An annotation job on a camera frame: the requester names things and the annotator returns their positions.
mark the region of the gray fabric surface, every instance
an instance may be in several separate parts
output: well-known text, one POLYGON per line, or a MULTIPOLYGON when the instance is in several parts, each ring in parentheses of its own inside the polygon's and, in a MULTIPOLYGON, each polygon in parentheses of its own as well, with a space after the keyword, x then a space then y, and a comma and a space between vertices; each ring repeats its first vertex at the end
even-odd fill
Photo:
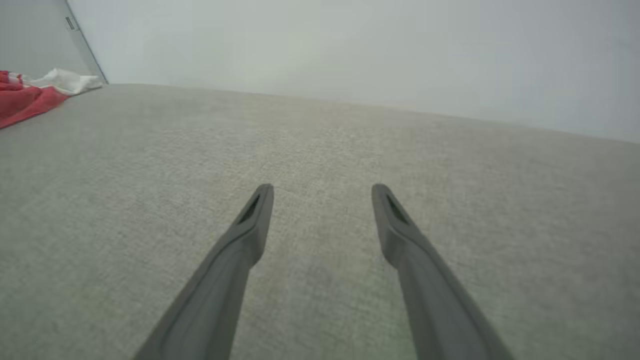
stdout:
POLYGON ((386 183, 517 359, 640 356, 640 145, 369 106, 108 86, 0 131, 0 358, 127 359, 275 186, 234 359, 413 359, 386 183))

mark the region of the white wall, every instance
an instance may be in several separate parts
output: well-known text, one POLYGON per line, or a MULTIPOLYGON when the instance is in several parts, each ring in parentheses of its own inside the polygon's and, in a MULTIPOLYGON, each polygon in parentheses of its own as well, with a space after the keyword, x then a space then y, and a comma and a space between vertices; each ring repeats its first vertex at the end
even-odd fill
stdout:
POLYGON ((112 83, 398 106, 640 142, 638 0, 69 0, 112 83))
POLYGON ((91 74, 66 29, 65 7, 64 0, 0 0, 0 70, 91 74))

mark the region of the white towel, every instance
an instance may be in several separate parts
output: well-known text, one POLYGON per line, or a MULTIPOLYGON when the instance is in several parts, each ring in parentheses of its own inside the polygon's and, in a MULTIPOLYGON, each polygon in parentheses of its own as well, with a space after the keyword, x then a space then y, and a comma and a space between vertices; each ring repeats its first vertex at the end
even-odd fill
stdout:
POLYGON ((22 76, 22 84, 25 87, 35 86, 38 88, 53 86, 58 92, 67 96, 102 87, 102 82, 97 76, 78 75, 63 69, 53 69, 42 78, 35 80, 28 76, 22 76))

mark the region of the door hinge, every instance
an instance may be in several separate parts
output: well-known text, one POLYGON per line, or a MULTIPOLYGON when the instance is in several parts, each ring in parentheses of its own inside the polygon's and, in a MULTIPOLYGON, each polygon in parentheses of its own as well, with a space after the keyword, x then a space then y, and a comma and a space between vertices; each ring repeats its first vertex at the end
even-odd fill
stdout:
POLYGON ((70 31, 80 30, 80 27, 78 26, 78 23, 76 22, 73 16, 67 16, 65 17, 65 19, 67 20, 67 30, 70 30, 70 31))

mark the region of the red cloth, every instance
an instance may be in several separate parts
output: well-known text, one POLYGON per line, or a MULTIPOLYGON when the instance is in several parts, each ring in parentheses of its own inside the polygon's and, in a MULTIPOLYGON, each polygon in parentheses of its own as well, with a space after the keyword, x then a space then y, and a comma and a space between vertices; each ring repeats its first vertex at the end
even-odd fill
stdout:
POLYGON ((46 113, 68 98, 52 86, 24 87, 20 75, 15 81, 8 71, 0 71, 0 129, 46 113))

